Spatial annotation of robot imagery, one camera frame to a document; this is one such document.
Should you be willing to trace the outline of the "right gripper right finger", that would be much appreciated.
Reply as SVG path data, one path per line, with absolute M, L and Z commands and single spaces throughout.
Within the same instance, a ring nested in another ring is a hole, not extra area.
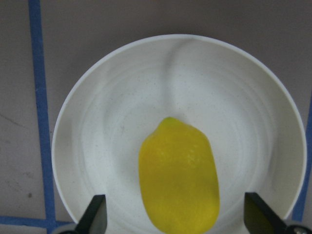
M 287 234 L 285 222 L 257 193 L 245 193 L 244 224 L 250 234 Z

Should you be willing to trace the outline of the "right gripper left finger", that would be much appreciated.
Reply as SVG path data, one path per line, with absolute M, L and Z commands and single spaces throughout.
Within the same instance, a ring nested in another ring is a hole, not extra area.
M 77 234 L 104 234 L 108 225 L 105 195 L 95 195 L 75 227 Z

